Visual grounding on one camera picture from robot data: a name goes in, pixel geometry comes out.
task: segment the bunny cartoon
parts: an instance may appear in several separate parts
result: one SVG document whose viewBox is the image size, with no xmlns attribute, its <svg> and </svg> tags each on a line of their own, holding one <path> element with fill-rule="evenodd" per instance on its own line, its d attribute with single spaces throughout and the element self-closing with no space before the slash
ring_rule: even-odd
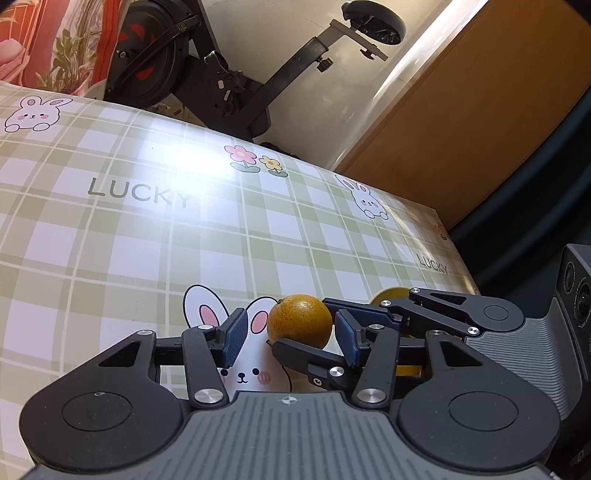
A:
<svg viewBox="0 0 591 480">
<path fill-rule="evenodd" d="M 20 109 L 6 120 L 4 131 L 16 132 L 21 128 L 32 128 L 35 132 L 47 130 L 60 119 L 58 107 L 71 101 L 71 98 L 55 98 L 41 103 L 41 98 L 36 95 L 25 97 Z"/>
<path fill-rule="evenodd" d="M 230 398 L 239 390 L 291 391 L 290 377 L 273 357 L 271 345 L 267 342 L 267 317 L 276 303 L 276 299 L 271 297 L 260 297 L 246 307 L 246 341 L 234 365 L 219 369 Z M 190 327 L 203 324 L 218 326 L 229 316 L 221 299 L 203 285 L 193 285 L 185 292 L 183 312 Z"/>
<path fill-rule="evenodd" d="M 365 215 L 369 218 L 381 217 L 384 220 L 388 220 L 386 210 L 374 197 L 372 197 L 369 188 L 360 183 L 354 183 L 351 180 L 339 177 L 338 175 L 335 175 L 335 177 L 351 191 L 355 203 Z"/>
</svg>

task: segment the orange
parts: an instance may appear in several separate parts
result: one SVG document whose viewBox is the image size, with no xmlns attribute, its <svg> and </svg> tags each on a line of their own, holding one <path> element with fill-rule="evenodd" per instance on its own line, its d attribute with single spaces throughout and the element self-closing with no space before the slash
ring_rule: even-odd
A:
<svg viewBox="0 0 591 480">
<path fill-rule="evenodd" d="M 332 317 L 319 299 L 310 295 L 289 295 L 269 312 L 267 334 L 271 343 L 288 338 L 324 348 L 332 333 Z"/>
</svg>

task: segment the table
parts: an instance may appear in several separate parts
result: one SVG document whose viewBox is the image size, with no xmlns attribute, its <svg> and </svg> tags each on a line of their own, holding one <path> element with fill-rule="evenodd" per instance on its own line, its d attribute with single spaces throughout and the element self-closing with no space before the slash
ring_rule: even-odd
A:
<svg viewBox="0 0 591 480">
<path fill-rule="evenodd" d="M 476 292 L 430 208 L 97 100 L 0 84 L 0 111 L 0 480 L 31 466 L 22 405 L 137 330 L 177 336 L 248 307 L 226 388 L 288 391 L 265 343 L 276 299 Z M 182 367 L 161 382 L 186 397 Z"/>
</svg>

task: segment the pink flower print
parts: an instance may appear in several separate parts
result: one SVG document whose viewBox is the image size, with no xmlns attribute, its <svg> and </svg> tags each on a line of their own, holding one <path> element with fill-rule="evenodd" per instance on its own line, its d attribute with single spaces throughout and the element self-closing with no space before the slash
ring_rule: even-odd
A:
<svg viewBox="0 0 591 480">
<path fill-rule="evenodd" d="M 230 154 L 230 158 L 233 162 L 230 162 L 232 168 L 238 171 L 244 171 L 249 173 L 259 173 L 260 167 L 256 166 L 256 155 L 253 152 L 249 152 L 246 148 L 240 145 L 226 145 L 224 150 Z"/>
<path fill-rule="evenodd" d="M 249 152 L 246 148 L 241 147 L 240 145 L 236 145 L 234 147 L 227 145 L 224 147 L 224 150 L 230 154 L 230 158 L 233 161 L 243 161 L 249 163 L 250 165 L 256 164 L 256 155 L 252 152 Z"/>
</svg>

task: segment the blue gripper pad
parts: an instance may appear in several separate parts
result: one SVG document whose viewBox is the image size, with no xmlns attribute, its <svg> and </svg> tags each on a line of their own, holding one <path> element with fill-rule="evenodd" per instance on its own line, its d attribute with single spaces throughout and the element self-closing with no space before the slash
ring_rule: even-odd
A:
<svg viewBox="0 0 591 480">
<path fill-rule="evenodd" d="M 326 305 L 333 318 L 336 318 L 336 313 L 340 309 L 346 309 L 355 317 L 362 327 L 368 327 L 373 323 L 379 323 L 385 327 L 400 330 L 400 321 L 398 321 L 399 316 L 389 315 L 387 309 L 383 307 L 336 299 L 324 299 L 322 300 L 322 303 Z"/>
<path fill-rule="evenodd" d="M 350 367 L 358 367 L 361 360 L 361 352 L 355 340 L 355 330 L 348 324 L 341 312 L 335 314 L 335 337 L 343 352 L 345 361 Z"/>
<path fill-rule="evenodd" d="M 225 365 L 234 365 L 238 354 L 244 345 L 248 334 L 248 314 L 245 309 L 236 309 L 218 328 L 225 332 L 224 346 L 220 352 L 221 360 Z"/>
</svg>

